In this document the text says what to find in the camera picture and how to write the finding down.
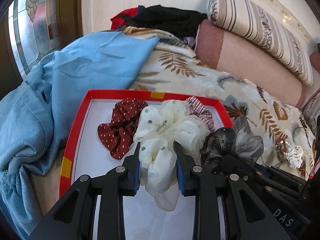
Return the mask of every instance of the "stained glass window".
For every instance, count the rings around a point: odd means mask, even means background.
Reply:
[[[22,77],[59,49],[55,0],[14,0],[9,7],[9,34]]]

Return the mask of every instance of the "red polka dot scrunchie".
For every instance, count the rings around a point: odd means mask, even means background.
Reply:
[[[116,103],[111,122],[98,126],[99,139],[113,158],[120,160],[129,151],[141,111],[146,106],[146,102],[135,98],[123,100]]]

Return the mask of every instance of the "floral blanket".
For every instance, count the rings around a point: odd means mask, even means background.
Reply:
[[[247,116],[252,132],[262,137],[264,153],[257,161],[259,164],[308,179],[314,166],[316,139],[299,109],[283,104],[249,80],[210,69],[197,59],[190,47],[170,33],[136,27],[122,31],[141,39],[160,37],[131,89],[219,99],[232,119]],[[303,148],[300,168],[292,169],[278,160],[275,142],[279,139]]]

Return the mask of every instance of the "leaf pattern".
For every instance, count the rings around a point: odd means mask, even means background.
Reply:
[[[265,103],[267,103],[267,101],[264,99],[264,96],[263,96],[264,90],[263,90],[261,87],[257,86],[257,91],[258,91],[259,96],[261,97],[261,99],[262,99]]]
[[[269,138],[272,138],[273,143],[280,139],[285,140],[288,138],[288,136],[278,128],[278,125],[273,120],[268,109],[262,109],[260,111],[259,117],[262,121],[262,125],[264,126],[265,131],[268,131],[269,133]]]
[[[275,109],[278,120],[288,120],[288,114],[286,110],[281,107],[276,101],[273,102],[273,108]]]
[[[305,135],[307,137],[308,144],[309,144],[309,146],[311,148],[311,145],[309,143],[308,133],[307,133],[308,126],[307,126],[306,122],[301,118],[301,116],[299,117],[299,121],[300,121],[300,123],[302,125],[302,128],[304,129],[304,133],[305,133]]]
[[[297,122],[292,124],[291,136],[294,143],[296,143],[296,137],[300,134],[301,130],[302,127]]]
[[[269,153],[268,157],[267,157],[265,160],[263,160],[263,158],[262,158],[262,163],[263,163],[263,165],[265,165],[265,166],[271,166],[271,164],[272,164],[272,162],[273,162],[273,159],[275,158],[275,155],[276,155],[276,153],[275,153],[274,151],[271,151],[271,152]]]
[[[312,156],[310,156],[309,157],[309,167],[310,167],[311,171],[312,171],[314,165],[315,165],[314,159],[312,158]]]
[[[226,82],[235,82],[235,83],[238,83],[238,84],[247,84],[247,82],[241,78],[235,78],[231,75],[226,75],[226,76],[222,76],[220,78],[217,79],[217,82],[218,82],[218,86],[225,89],[224,88],[224,84]]]
[[[170,83],[170,81],[161,80],[161,79],[148,79],[158,75],[159,72],[150,71],[150,72],[141,72],[139,73],[138,77],[134,81],[133,89],[135,90],[142,90],[142,91],[155,91],[156,87],[150,85],[156,85],[158,83]]]
[[[202,60],[200,60],[197,56],[194,56],[193,59],[195,61],[197,61],[197,64],[196,64],[197,66],[213,69],[212,67],[210,67],[206,63],[204,63]]]
[[[241,115],[247,115],[247,108],[245,106],[236,106],[235,103],[232,103],[231,106],[224,107],[231,118],[237,119]]]
[[[306,125],[309,126],[311,129],[311,118],[308,117],[301,109],[299,109],[299,112],[301,114],[301,118],[305,121]]]
[[[136,28],[136,27],[126,28],[125,27],[123,33],[125,33],[125,34],[133,34],[133,33],[148,32],[148,31],[153,31],[153,29],[150,29],[150,28]]]
[[[188,62],[184,59],[184,56],[178,53],[164,52],[159,57],[159,61],[163,61],[161,65],[165,65],[165,69],[171,69],[171,72],[175,71],[177,75],[181,73],[187,77],[204,76],[188,67]]]
[[[279,169],[280,167],[281,167],[281,163],[277,163],[276,165],[275,165],[275,168],[277,168],[277,169]]]
[[[306,160],[305,160],[305,158],[303,158],[302,164],[301,164],[300,168],[298,168],[298,171],[299,171],[300,177],[302,179],[306,179],[306,174],[309,176],[309,174],[307,173],[307,170],[306,170]]]
[[[160,38],[159,42],[164,43],[166,45],[173,45],[181,48],[188,47],[182,40],[176,37],[166,37],[166,36],[158,36]]]
[[[313,159],[316,159],[317,150],[316,150],[316,139],[313,140],[312,143],[312,153],[313,153]]]

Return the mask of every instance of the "fabric pile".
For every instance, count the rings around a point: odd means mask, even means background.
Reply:
[[[89,89],[126,89],[159,38],[92,33],[44,57],[0,102],[0,208],[21,239],[42,218],[28,175],[46,174]]]
[[[173,211],[180,196],[173,141],[200,164],[199,150],[214,130],[211,112],[192,96],[185,101],[164,101],[160,109],[127,98],[116,103],[110,123],[100,124],[97,133],[115,159],[132,155],[141,142],[140,183],[159,208]]]
[[[161,5],[143,7],[143,9],[139,9],[140,7],[124,10],[111,18],[111,29],[118,29],[119,27],[114,23],[116,19],[121,19],[120,26],[124,24],[125,26],[163,30],[183,40],[189,47],[195,47],[198,26],[207,18],[206,14]]]
[[[315,138],[306,125],[307,120],[303,114],[298,109],[269,95],[263,88],[249,80],[215,70],[219,69],[217,66],[222,61],[222,43],[219,38],[227,43],[226,37],[229,35],[229,32],[224,29],[250,40],[251,36],[255,35],[252,42],[262,48],[259,51],[264,53],[263,56],[266,60],[270,60],[272,57],[268,56],[265,51],[269,52],[275,61],[284,63],[305,84],[311,84],[312,76],[305,51],[292,33],[251,1],[235,0],[234,2],[241,6],[245,3],[249,4],[248,10],[254,21],[253,25],[249,25],[244,16],[233,17],[232,10],[227,9],[227,7],[232,8],[232,0],[209,0],[208,2],[208,20],[206,17],[202,18],[203,15],[200,13],[166,8],[160,5],[148,7],[133,17],[124,17],[127,27],[122,28],[123,33],[137,38],[160,38],[131,89],[175,93],[184,91],[184,93],[221,100],[231,118],[246,116],[252,132],[262,138],[263,154],[258,159],[258,163],[267,166],[274,165],[294,175],[307,178],[314,166],[315,152],[312,145],[315,143]],[[185,25],[180,24],[183,27],[177,32],[175,23],[182,21],[186,15],[188,16]],[[195,32],[196,25],[198,25],[198,33]],[[184,26],[188,26],[188,36],[196,38],[195,47],[187,45],[189,41],[192,42],[192,39],[188,39],[187,35],[181,32]],[[200,26],[207,26],[207,28],[200,29]],[[278,43],[281,41],[273,40],[272,32],[277,32],[279,39],[287,42],[282,57],[277,54],[279,53]],[[219,46],[215,47],[216,40],[210,40],[214,34],[220,35],[216,38],[220,48],[218,48]],[[201,59],[208,58],[207,61],[210,64],[202,62],[198,55]],[[223,59],[227,62],[227,58],[228,56],[225,55]],[[273,63],[275,68],[278,68],[279,64]],[[291,74],[285,67],[281,67],[281,69],[284,76]],[[292,79],[299,82],[297,77],[291,75]],[[272,90],[272,92],[280,96],[278,91]],[[290,100],[293,105],[300,104],[299,97],[298,94],[292,95]],[[281,141],[286,147],[279,154],[277,144]]]

